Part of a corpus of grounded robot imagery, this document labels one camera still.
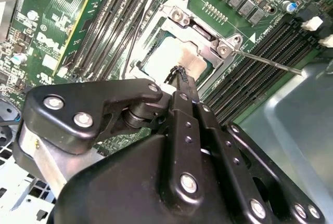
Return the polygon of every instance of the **robotic arm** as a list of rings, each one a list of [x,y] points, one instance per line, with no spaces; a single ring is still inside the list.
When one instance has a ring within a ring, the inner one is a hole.
[[[324,223],[319,208],[236,124],[220,128],[193,78],[37,87],[23,108],[17,164],[57,198],[48,223]],[[93,145],[150,128],[104,157]]]

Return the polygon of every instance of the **capacitor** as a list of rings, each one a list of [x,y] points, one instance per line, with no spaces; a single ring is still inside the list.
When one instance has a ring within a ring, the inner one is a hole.
[[[10,61],[15,65],[21,65],[26,63],[28,57],[25,54],[15,54],[10,58]]]
[[[284,1],[282,2],[282,9],[283,11],[292,14],[297,9],[297,4],[290,1]]]
[[[39,16],[38,16],[38,13],[34,10],[30,10],[28,13],[27,13],[27,18],[29,20],[33,20],[33,21],[36,21],[38,20]]]

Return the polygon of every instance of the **metal bolt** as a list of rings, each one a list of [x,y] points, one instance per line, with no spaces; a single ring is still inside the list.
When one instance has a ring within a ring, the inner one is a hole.
[[[252,208],[253,212],[255,213],[255,215],[257,215],[260,219],[264,219],[266,217],[265,209],[260,204],[260,202],[258,202],[255,199],[252,199],[250,201],[250,205],[251,205],[251,208]]]
[[[74,122],[83,128],[88,128],[93,124],[93,118],[87,113],[80,112],[74,116]]]
[[[156,85],[149,84],[148,87],[149,87],[149,89],[151,89],[152,91],[155,91],[155,92],[158,91],[158,88],[156,87]]]
[[[235,125],[232,125],[232,126],[231,126],[231,129],[232,129],[234,132],[239,133],[239,129],[238,129]]]
[[[176,22],[182,21],[183,17],[184,17],[184,14],[179,9],[174,10],[171,14],[171,18]]]
[[[314,208],[314,206],[309,205],[308,208],[309,208],[309,211],[310,211],[310,213],[312,214],[312,216],[313,216],[314,218],[319,219],[319,218],[321,217],[321,216],[319,215],[318,211]]]
[[[43,103],[51,110],[59,110],[63,107],[63,101],[57,97],[47,97],[44,99]]]
[[[184,94],[184,93],[181,93],[180,95],[179,95],[182,99],[184,99],[185,101],[187,101],[187,96]]]
[[[299,204],[295,204],[295,209],[297,211],[297,213],[303,218],[305,219],[306,218],[306,213],[303,209],[303,207]]]
[[[197,191],[197,183],[195,179],[188,174],[182,174],[181,185],[188,193],[194,193]]]
[[[202,107],[203,107],[204,111],[210,112],[210,109],[208,106],[203,105]]]

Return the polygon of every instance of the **metal plate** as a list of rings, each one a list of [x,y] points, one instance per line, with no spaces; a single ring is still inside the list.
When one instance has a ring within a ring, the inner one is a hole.
[[[333,223],[333,76],[308,65],[240,125]]]
[[[197,47],[194,44],[167,37],[149,58],[143,70],[160,84],[175,65],[184,66],[188,75],[195,80],[207,67],[203,58],[197,54]]]

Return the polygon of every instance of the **motherboard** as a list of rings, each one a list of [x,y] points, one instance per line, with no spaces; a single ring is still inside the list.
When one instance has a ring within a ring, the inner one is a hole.
[[[0,0],[1,97],[35,86],[148,78],[181,65],[221,125],[239,123],[333,45],[333,0]],[[113,153],[149,133],[99,143]]]

